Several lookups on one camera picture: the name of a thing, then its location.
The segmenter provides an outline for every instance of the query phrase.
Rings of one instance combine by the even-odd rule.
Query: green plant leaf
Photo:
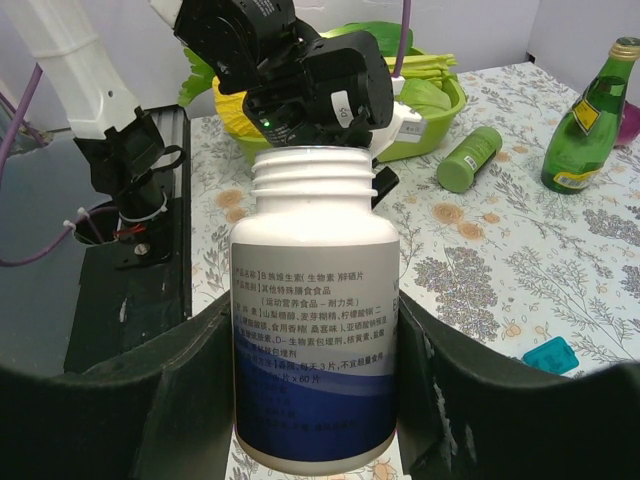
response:
[[[383,57],[395,57],[398,54],[400,46],[400,34],[402,26],[392,22],[363,22],[348,23],[344,27],[335,28],[327,33],[323,33],[325,38],[337,37],[346,33],[353,33],[364,30],[369,32],[378,41],[378,47]],[[409,38],[407,39],[407,51],[413,46],[413,31],[409,29]]]
[[[191,63],[191,76],[182,83],[178,95],[178,105],[181,107],[188,106],[198,95],[211,89],[211,84],[216,76],[213,68],[192,50],[185,48],[184,54]]]
[[[451,108],[451,98],[429,80],[410,78],[397,99],[414,108],[423,117],[437,115]]]

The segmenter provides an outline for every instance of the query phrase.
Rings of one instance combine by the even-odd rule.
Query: purple tube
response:
[[[100,233],[100,230],[98,230],[98,227],[96,227],[95,222],[91,219],[91,215],[85,218],[87,219],[87,222],[89,223],[89,227],[91,227],[91,230],[93,231],[93,234],[96,236],[98,241],[100,243],[104,243],[104,237]]]
[[[2,141],[2,145],[0,145],[0,189],[2,188],[4,167],[7,163],[7,159],[9,158],[11,145],[13,144],[14,138],[16,138],[18,130],[20,130],[20,123],[24,119],[24,114],[27,113],[27,108],[29,108],[29,104],[31,103],[33,94],[36,93],[36,88],[38,87],[38,82],[40,82],[40,77],[42,77],[42,69],[40,68],[40,65],[36,64],[35,68],[33,69],[33,73],[31,74],[31,79],[29,80],[27,88],[24,91],[24,95],[22,95],[22,99],[20,100],[20,104],[18,105],[18,109],[16,110],[16,114],[11,121],[11,125],[9,125],[7,135]]]
[[[411,0],[403,0],[402,3],[402,30],[400,32],[400,45],[396,57],[396,66],[392,76],[397,78],[402,72],[404,56],[407,54],[407,44],[409,42],[409,24],[411,23]]]
[[[96,208],[95,210],[89,212],[89,215],[94,215],[96,213],[113,212],[116,210],[117,209],[115,207]],[[78,218],[76,218],[74,223],[78,224],[85,220],[87,220],[87,217],[85,217],[84,215],[80,215],[78,216]],[[28,257],[22,258],[20,260],[0,259],[0,268],[22,267],[24,265],[29,265],[30,263],[37,262],[41,258],[46,257],[49,253],[51,253],[58,245],[63,242],[65,238],[67,238],[67,235],[69,235],[72,231],[73,229],[71,227],[65,228],[64,231],[53,242],[51,242],[51,244],[47,245],[39,252],[34,253],[33,255],[30,255]]]
[[[9,101],[9,99],[7,97],[5,97],[2,92],[0,92],[0,101],[7,106],[7,108],[9,109],[9,111],[13,115],[16,114],[15,107],[13,105],[11,105],[11,102]],[[36,131],[36,129],[31,126],[31,124],[29,122],[27,122],[26,120],[23,119],[22,120],[22,126],[27,130],[27,132],[29,132],[29,135],[31,135],[33,137],[33,139],[36,141],[36,143],[38,145],[40,145],[41,147],[46,147],[47,146],[47,142],[44,141],[44,138],[42,138],[42,135],[40,135]]]

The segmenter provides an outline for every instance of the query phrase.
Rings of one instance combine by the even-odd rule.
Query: white plastic bottle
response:
[[[293,475],[362,467],[396,423],[400,244],[371,156],[283,148],[253,170],[257,214],[230,236],[238,440]]]

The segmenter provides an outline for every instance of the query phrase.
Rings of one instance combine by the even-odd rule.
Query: green cylindrical container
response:
[[[479,127],[465,138],[438,166],[436,175],[443,188],[463,193],[476,173],[502,148],[502,136],[491,127]]]

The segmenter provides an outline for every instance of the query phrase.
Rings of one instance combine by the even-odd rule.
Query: table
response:
[[[577,93],[530,63],[462,74],[460,83],[467,107],[440,148],[390,164],[400,185],[376,208],[402,238],[403,290],[507,356],[563,337],[580,360],[569,376],[640,359],[640,140],[614,151],[590,189],[560,195],[539,176]],[[502,133],[502,151],[465,194],[443,190],[437,165],[481,125]],[[229,288],[227,235],[254,202],[250,168],[218,117],[193,121],[192,156],[197,313]],[[330,480],[395,480],[397,448]],[[231,480],[286,478],[258,467],[237,444],[231,450]]]

